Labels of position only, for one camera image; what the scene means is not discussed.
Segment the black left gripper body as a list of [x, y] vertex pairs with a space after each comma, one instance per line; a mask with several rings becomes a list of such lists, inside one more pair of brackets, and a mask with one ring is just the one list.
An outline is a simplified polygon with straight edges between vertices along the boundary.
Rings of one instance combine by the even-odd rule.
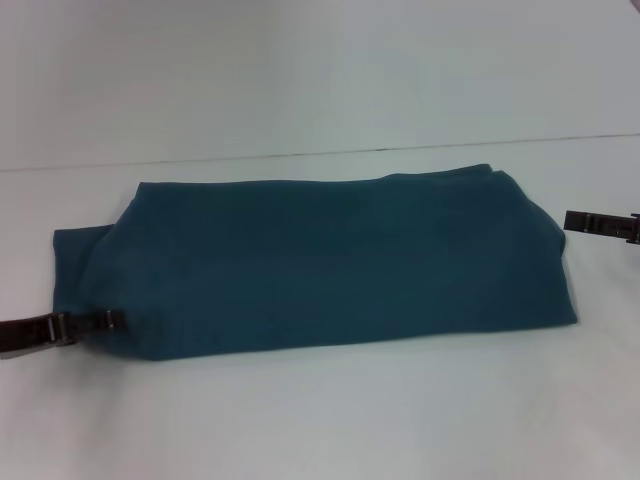
[[11, 359], [49, 348], [53, 328], [49, 316], [1, 322], [1, 359]]

